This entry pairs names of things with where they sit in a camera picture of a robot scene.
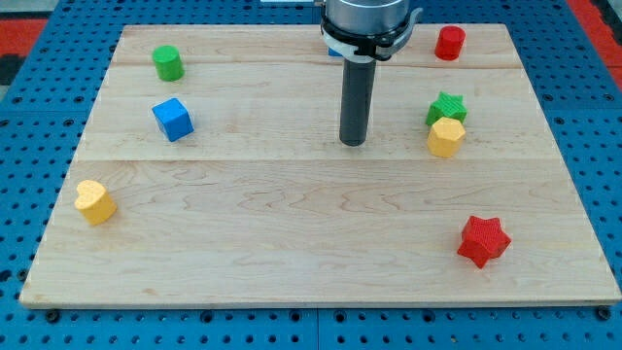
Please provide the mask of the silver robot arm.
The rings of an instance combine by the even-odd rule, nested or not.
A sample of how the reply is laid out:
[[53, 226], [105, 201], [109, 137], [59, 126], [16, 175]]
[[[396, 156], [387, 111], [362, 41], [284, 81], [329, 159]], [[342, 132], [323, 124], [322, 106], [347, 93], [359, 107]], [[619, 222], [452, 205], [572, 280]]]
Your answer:
[[326, 17], [354, 34], [382, 34], [397, 28], [409, 14], [409, 0], [327, 0]]

